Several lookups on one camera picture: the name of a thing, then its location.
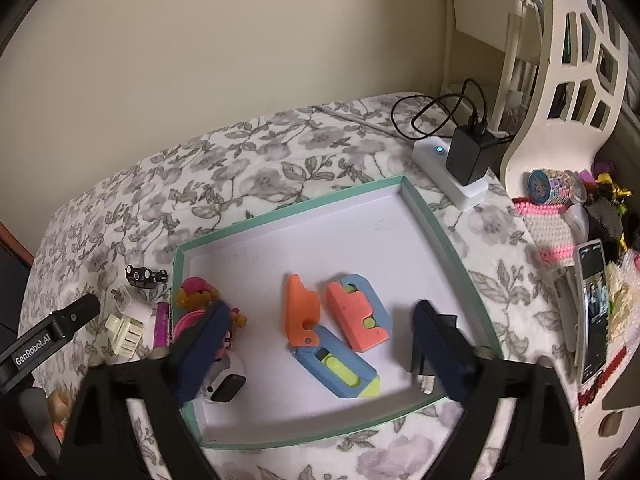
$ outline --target cloth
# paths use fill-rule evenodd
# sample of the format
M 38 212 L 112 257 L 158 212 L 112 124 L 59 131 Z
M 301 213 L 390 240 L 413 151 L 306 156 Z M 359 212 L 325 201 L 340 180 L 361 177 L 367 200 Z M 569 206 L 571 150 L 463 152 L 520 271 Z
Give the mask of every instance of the cloth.
M 622 220 L 618 208 L 604 197 L 586 203 L 584 209 L 589 215 L 589 240 L 600 238 L 605 261 L 622 262 L 620 238 L 622 237 Z
M 111 354 L 104 323 L 117 313 L 126 264 L 170 272 L 176 247 L 194 237 L 335 189 L 404 173 L 429 203 L 471 275 L 506 358 L 535 362 L 549 355 L 569 399 L 577 404 L 575 383 L 567 379 L 573 357 L 564 346 L 556 300 L 542 278 L 522 217 L 493 174 L 483 203 L 466 212 L 451 205 L 412 163 L 411 144 L 395 136 L 389 112 L 401 95 L 299 108 L 219 128 L 141 160 L 62 206 L 36 254 L 20 332 L 89 291 L 97 294 L 102 311 L 37 368 L 36 384 L 47 392 L 60 388 L 73 399 L 89 356 Z M 408 127 L 422 104 L 414 99 L 398 107 L 401 127 Z M 436 124 L 444 117 L 432 108 L 424 121 Z M 450 135 L 452 128 L 443 129 Z M 147 291 L 147 299 L 152 304 L 169 301 L 168 285 Z M 145 356 L 151 344 L 152 329 L 145 330 L 137 355 Z M 488 476 L 497 460 L 512 404 L 501 406 L 476 478 Z M 145 410 L 135 402 L 130 410 L 153 477 L 169 478 Z M 444 399 L 339 438 L 205 454 L 225 479 L 419 478 L 459 414 L 460 407 Z
M 575 236 L 562 217 L 565 205 L 539 205 L 516 200 L 514 206 L 538 248 L 540 258 L 549 267 L 569 267 L 574 264 Z

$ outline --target pink cap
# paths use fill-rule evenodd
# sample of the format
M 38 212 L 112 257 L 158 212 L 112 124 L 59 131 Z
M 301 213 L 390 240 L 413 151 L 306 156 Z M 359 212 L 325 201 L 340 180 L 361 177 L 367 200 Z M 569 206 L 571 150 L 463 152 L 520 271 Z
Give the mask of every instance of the pink cap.
M 199 278 L 197 276 L 193 276 L 191 278 L 187 278 L 182 282 L 182 288 L 184 289 L 187 296 L 190 296 L 194 292 L 199 290 L 211 290 L 212 287 L 207 283 L 204 279 Z

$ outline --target purple tube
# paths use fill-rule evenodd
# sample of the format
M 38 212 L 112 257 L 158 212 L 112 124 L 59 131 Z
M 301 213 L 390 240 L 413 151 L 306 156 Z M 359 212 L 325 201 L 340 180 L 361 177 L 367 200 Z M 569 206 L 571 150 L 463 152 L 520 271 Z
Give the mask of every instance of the purple tube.
M 169 345 L 169 304 L 158 303 L 154 326 L 154 348 Z

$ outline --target orange toy knife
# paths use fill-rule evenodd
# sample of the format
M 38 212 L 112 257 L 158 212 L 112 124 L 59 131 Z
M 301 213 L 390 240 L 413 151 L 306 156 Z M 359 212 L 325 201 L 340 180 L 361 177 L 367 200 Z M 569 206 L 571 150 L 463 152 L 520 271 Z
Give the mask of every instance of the orange toy knife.
M 285 289 L 284 330 L 291 346 L 318 346 L 320 338 L 314 332 L 320 323 L 320 296 L 314 290 L 306 290 L 297 274 L 287 279 Z
M 389 339 L 391 318 L 371 284 L 359 274 L 329 283 L 326 304 L 356 352 Z

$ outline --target pink knitted item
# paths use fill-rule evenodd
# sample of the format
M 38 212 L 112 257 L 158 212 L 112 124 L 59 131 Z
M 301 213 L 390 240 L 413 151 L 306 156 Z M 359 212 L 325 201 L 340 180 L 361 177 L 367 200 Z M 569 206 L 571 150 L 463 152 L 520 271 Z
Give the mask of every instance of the pink knitted item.
M 556 247 L 552 250 L 539 250 L 540 258 L 546 264 L 562 262 L 566 258 L 574 257 L 574 245 L 565 245 L 564 247 Z
M 567 267 L 574 264 L 574 233 L 562 216 L 565 205 L 537 205 L 526 200 L 514 201 L 547 266 Z
M 534 204 L 533 202 L 515 202 L 513 204 L 521 215 L 556 215 L 564 214 L 568 207 L 565 204 Z

